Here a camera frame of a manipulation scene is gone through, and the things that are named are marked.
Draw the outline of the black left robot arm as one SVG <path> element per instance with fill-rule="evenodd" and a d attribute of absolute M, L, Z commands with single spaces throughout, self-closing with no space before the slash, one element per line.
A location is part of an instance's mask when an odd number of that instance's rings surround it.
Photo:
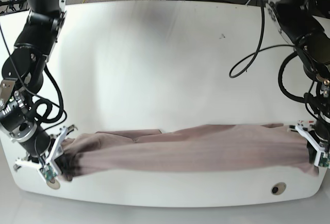
<path fill-rule="evenodd" d="M 313 124 L 295 130 L 307 139 L 309 162 L 317 167 L 329 168 L 329 37 L 323 26 L 308 11 L 309 0 L 268 0 L 266 8 L 282 37 L 294 47 L 281 64 L 278 85 L 289 99 L 305 105 L 315 118 Z M 291 94 L 283 85 L 283 72 L 293 58 L 299 57 L 305 74 L 311 79 L 311 91 L 303 97 Z"/>

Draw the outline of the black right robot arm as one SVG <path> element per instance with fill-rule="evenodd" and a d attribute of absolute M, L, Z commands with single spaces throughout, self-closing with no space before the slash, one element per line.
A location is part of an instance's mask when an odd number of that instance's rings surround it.
<path fill-rule="evenodd" d="M 63 27 L 66 0 L 27 0 L 29 14 L 22 32 L 2 66 L 1 131 L 26 151 L 14 169 L 32 168 L 45 183 L 58 188 L 58 177 L 68 170 L 62 143 L 73 126 L 65 127 L 64 101 L 54 79 L 58 102 L 42 97 L 43 78 Z"/>

